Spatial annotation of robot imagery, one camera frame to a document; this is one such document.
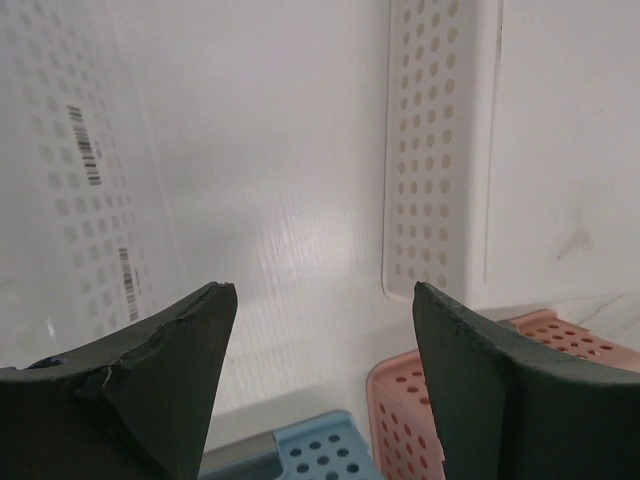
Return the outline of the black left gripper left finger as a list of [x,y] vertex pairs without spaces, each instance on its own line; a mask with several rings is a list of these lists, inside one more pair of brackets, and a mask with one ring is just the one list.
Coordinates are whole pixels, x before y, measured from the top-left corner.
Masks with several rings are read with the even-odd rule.
[[82,347],[1,372],[5,479],[194,479],[238,307],[209,283]]

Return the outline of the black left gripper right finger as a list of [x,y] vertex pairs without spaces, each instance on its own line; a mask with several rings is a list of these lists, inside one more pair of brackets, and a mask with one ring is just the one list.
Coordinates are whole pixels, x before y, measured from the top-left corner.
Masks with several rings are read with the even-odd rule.
[[639,375],[563,353],[414,288],[448,479],[636,479]]

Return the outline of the pink plastic basket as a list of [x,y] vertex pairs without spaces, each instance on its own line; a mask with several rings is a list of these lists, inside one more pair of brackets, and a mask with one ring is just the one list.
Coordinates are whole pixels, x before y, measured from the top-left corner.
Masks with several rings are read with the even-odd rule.
[[[562,320],[552,310],[505,319],[502,326],[583,360],[639,370],[639,353]],[[443,479],[437,436],[417,350],[380,362],[366,381],[374,461],[388,479]]]

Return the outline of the translucent white shallow basket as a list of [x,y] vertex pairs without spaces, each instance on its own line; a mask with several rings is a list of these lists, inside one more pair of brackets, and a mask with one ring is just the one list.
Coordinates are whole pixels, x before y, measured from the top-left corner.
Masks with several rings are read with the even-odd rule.
[[102,1],[1,5],[1,363],[185,293],[148,130]]

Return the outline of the light blue plastic basket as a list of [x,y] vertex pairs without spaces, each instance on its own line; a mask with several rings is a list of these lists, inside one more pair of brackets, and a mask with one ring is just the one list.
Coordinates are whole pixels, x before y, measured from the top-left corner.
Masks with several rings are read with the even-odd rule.
[[336,410],[211,450],[200,479],[383,478],[350,413]]

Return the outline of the cream white small basket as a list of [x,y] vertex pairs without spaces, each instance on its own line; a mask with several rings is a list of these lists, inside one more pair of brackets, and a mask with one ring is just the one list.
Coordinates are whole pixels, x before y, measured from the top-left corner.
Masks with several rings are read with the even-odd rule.
[[639,287],[639,5],[390,5],[381,283],[474,309]]

